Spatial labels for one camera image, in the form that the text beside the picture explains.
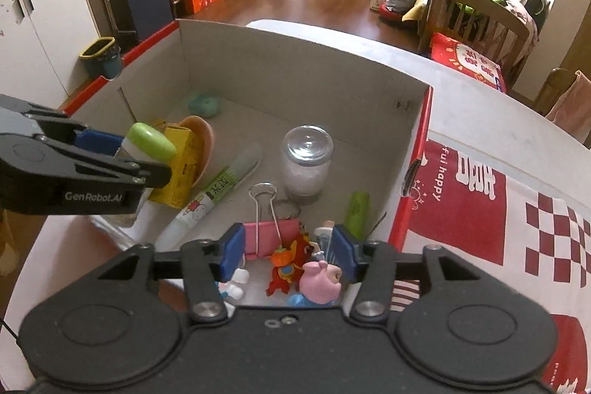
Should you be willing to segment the person left hand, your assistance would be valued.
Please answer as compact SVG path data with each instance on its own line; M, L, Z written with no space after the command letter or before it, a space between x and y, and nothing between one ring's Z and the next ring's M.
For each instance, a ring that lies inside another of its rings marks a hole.
M16 270L19 253L8 224L7 212L1 211L0 217L0 275L6 277Z

